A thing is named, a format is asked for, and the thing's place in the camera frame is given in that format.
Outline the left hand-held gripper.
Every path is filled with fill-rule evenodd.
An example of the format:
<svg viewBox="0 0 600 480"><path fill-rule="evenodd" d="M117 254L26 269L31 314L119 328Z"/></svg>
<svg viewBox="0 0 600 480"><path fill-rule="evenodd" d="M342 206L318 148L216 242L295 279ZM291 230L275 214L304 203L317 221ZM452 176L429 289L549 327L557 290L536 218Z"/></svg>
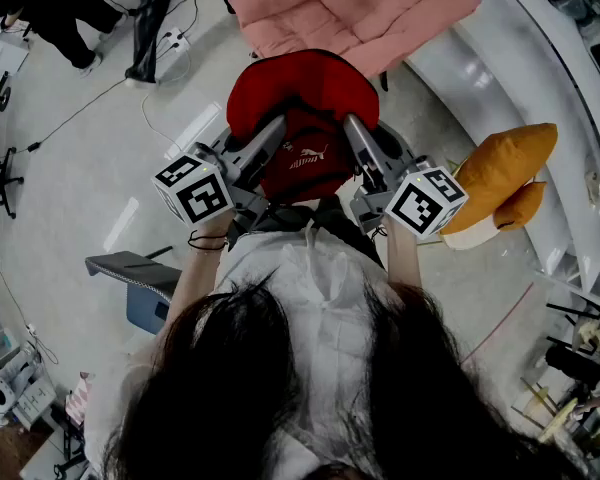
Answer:
<svg viewBox="0 0 600 480"><path fill-rule="evenodd" d="M197 142L152 177L169 211L196 230L227 210L235 212L231 237L250 231L269 203L261 174L286 135L286 118L271 120L249 143L227 127L206 145Z"/></svg>

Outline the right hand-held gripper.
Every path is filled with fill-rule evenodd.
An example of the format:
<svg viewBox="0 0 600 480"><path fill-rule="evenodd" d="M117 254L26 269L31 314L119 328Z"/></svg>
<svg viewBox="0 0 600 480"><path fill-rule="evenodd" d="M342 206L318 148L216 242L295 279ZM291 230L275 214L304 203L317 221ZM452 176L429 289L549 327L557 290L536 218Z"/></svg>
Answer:
<svg viewBox="0 0 600 480"><path fill-rule="evenodd" d="M364 169L363 183L350 203L363 232L390 216L425 239L441 231L468 201L467 192L446 168L426 155L414 158L406 140L384 121L378 122L377 142L354 114L345 117L343 129Z"/></svg>

